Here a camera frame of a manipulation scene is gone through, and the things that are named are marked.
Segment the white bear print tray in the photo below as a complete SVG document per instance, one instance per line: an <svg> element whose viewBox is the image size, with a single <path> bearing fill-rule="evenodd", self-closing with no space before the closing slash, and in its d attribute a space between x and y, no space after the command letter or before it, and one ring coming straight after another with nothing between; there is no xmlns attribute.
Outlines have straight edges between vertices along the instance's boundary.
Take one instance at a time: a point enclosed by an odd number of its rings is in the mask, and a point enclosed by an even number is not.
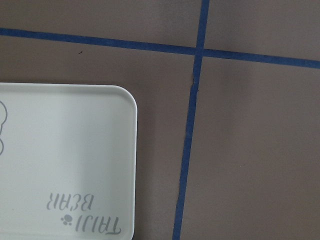
<svg viewBox="0 0 320 240"><path fill-rule="evenodd" d="M138 108L116 85L0 85L0 237L130 240Z"/></svg>

